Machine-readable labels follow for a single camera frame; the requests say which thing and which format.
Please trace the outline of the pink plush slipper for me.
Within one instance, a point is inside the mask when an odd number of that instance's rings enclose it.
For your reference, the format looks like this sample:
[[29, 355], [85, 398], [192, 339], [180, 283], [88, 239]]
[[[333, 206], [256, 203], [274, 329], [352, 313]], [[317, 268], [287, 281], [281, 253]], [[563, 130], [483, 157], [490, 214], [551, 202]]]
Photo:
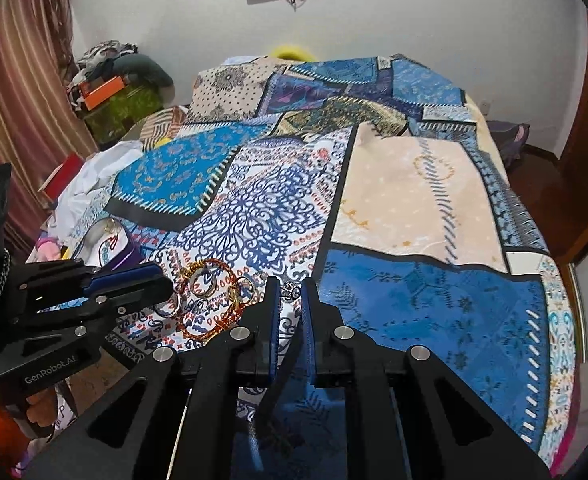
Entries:
[[60, 247], [55, 237], [44, 236], [36, 241], [36, 260], [57, 261], [62, 258]]

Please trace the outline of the white crumpled cloth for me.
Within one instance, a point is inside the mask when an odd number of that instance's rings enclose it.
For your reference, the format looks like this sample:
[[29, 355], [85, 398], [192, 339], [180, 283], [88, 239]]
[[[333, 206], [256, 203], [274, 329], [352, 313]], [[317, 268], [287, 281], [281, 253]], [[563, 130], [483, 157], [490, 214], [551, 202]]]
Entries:
[[57, 205], [43, 226], [47, 235], [67, 245], [67, 238], [92, 200], [102, 191], [110, 193], [108, 186], [114, 183], [115, 175], [142, 155], [140, 141], [124, 141], [88, 159], [58, 196]]

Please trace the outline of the red and white box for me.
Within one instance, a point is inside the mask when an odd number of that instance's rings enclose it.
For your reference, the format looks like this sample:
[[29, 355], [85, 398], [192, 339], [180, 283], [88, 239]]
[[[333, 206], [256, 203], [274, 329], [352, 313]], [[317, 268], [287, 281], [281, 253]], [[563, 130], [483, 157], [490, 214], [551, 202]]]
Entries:
[[44, 180], [38, 188], [38, 192], [50, 202], [56, 202], [68, 184], [79, 174], [83, 165], [84, 159], [80, 155], [77, 153], [69, 154]]

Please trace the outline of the striped brown cushion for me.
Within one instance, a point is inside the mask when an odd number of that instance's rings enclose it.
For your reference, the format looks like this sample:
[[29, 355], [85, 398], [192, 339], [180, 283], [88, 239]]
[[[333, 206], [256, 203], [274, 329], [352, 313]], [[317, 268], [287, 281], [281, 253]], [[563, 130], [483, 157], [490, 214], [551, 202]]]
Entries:
[[142, 144], [143, 152], [152, 151], [156, 144], [163, 139], [174, 139], [185, 122], [187, 109], [175, 105], [158, 110], [141, 121], [142, 127], [138, 140]]

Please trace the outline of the green patterned box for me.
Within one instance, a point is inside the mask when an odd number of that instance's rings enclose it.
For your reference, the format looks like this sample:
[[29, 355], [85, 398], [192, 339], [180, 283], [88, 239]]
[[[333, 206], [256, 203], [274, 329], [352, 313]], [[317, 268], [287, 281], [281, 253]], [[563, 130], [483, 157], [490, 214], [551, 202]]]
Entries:
[[150, 84], [130, 84], [91, 112], [85, 125], [100, 150], [111, 148], [141, 119], [163, 108], [159, 91]]

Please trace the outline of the orange box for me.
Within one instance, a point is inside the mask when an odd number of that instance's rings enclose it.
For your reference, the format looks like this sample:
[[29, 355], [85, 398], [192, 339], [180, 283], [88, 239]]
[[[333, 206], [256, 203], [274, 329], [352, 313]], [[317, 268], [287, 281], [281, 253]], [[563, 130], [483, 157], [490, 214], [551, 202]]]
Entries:
[[84, 105], [87, 110], [94, 110], [103, 102], [115, 96], [118, 92], [126, 88], [126, 84], [121, 76], [115, 76], [104, 82], [94, 90], [89, 91], [83, 96]]

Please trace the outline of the striped red curtain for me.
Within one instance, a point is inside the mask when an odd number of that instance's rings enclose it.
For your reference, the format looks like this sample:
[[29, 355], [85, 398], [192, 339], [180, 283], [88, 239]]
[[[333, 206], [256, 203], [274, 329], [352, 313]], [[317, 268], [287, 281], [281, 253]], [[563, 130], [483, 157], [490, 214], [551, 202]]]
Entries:
[[45, 178], [69, 154], [97, 150], [67, 96], [71, 40], [70, 0], [0, 0], [0, 164], [12, 166], [4, 235], [18, 260], [47, 217]]

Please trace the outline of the pile of dark clothes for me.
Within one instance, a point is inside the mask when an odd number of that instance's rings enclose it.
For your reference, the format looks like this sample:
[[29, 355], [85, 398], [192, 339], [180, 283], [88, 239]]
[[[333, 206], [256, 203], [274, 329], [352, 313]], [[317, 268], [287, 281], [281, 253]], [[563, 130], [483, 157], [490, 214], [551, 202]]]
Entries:
[[134, 75], [158, 88], [173, 86], [172, 78], [148, 55], [138, 52], [135, 44], [106, 40], [85, 51], [77, 59], [78, 73], [67, 86], [68, 96], [80, 91], [81, 84], [98, 78], [108, 81], [116, 76]]

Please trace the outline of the patchwork patterned bedspread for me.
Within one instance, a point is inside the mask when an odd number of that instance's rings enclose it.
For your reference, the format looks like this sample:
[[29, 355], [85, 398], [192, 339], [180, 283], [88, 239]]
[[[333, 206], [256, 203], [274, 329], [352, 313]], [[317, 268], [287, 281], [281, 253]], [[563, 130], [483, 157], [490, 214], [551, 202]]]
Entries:
[[311, 385], [293, 343], [301, 284], [382, 346], [415, 344], [492, 408], [548, 468], [575, 382], [574, 320], [558, 267], [510, 188], [463, 90], [401, 55], [253, 58], [200, 73], [174, 139], [115, 175], [77, 223], [121, 221], [175, 284], [157, 310], [120, 318], [73, 379], [97, 400], [159, 347], [201, 348], [281, 284], [276, 396], [239, 390], [237, 479], [341, 479], [344, 396]]

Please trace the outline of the yellow pillow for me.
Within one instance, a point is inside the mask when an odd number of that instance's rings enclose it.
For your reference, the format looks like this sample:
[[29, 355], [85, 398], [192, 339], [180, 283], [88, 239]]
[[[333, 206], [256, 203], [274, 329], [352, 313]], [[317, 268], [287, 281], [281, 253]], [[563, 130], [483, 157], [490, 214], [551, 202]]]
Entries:
[[302, 47], [294, 46], [293, 44], [282, 44], [281, 46], [277, 46], [270, 51], [269, 55], [273, 56], [273, 58], [296, 62], [315, 62], [317, 59], [310, 52]]

